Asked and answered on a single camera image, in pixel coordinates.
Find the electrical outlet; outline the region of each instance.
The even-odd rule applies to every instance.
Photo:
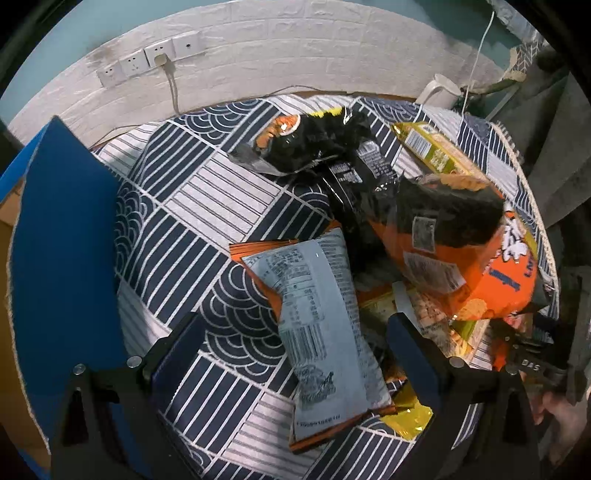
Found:
[[[176,55],[174,54],[174,45],[173,39],[167,38],[166,40],[161,40],[156,43],[152,43],[150,46],[144,48],[144,52],[146,53],[146,58],[148,59],[148,64],[151,68],[156,66],[156,62],[154,59],[157,55],[165,53],[168,55],[170,60],[174,60]]]
[[[176,58],[183,59],[205,51],[205,41],[201,32],[187,32],[173,37]]]
[[[127,80],[119,61],[98,69],[96,75],[105,88],[115,86]]]
[[[139,75],[140,73],[147,72],[150,69],[146,54],[143,50],[136,50],[130,55],[120,59],[121,69],[126,77],[132,77]]]

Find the patterned tablecloth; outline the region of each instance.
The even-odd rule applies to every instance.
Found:
[[[371,418],[302,455],[288,450],[297,381],[271,308],[228,245],[317,236],[329,223],[317,186],[244,170],[227,152],[283,113],[346,105],[368,114],[382,154],[398,174],[420,173],[389,124],[427,121],[455,141],[514,205],[538,242],[540,270],[557,285],[550,246],[510,139],[484,120],[434,107],[376,98],[280,95],[245,100],[152,122],[95,151],[121,179],[117,199],[116,278],[130,355],[144,355],[187,313],[206,339],[172,354],[190,356],[167,398],[163,418],[207,479],[387,479],[414,442]],[[549,313],[557,315],[557,294]],[[491,368],[488,337],[472,366]],[[400,385],[390,384],[396,390]],[[478,422],[468,409],[456,445]]]

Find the yellow snack package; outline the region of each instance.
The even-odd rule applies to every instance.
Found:
[[[418,401],[410,382],[394,397],[395,415],[384,415],[381,420],[405,440],[414,440],[427,427],[433,411]]]
[[[457,173],[488,181],[461,150],[427,122],[400,122],[393,124],[392,130],[433,173]]]

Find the metal bolt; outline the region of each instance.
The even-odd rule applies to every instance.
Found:
[[[465,361],[458,356],[451,356],[449,358],[449,364],[453,368],[462,368],[464,365],[466,365]]]
[[[78,364],[78,365],[74,366],[74,368],[72,369],[72,372],[74,373],[74,375],[82,375],[85,370],[86,370],[85,364]]]
[[[139,367],[142,363],[142,358],[139,355],[130,356],[127,359],[127,366],[129,368]]]
[[[517,375],[519,370],[517,370],[515,365],[505,365],[505,372],[507,372],[509,375]]]

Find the white cable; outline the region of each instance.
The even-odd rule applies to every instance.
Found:
[[[476,60],[474,61],[474,66],[472,67],[472,71],[470,72],[470,79],[468,80],[468,85],[466,85],[466,96],[464,97],[464,105],[462,106],[462,116],[464,116],[464,112],[466,111],[466,104],[468,102],[468,93],[470,92],[470,85],[472,84],[472,76],[474,75],[474,70],[476,70],[476,64],[478,63],[478,57],[480,56],[480,51],[482,50],[482,44],[484,43],[484,39],[486,38],[486,34],[491,29],[492,21],[495,19],[495,11],[493,10],[491,13],[491,20],[488,22],[488,27],[484,31],[484,35],[480,39],[480,45],[478,45],[478,51],[476,52]]]

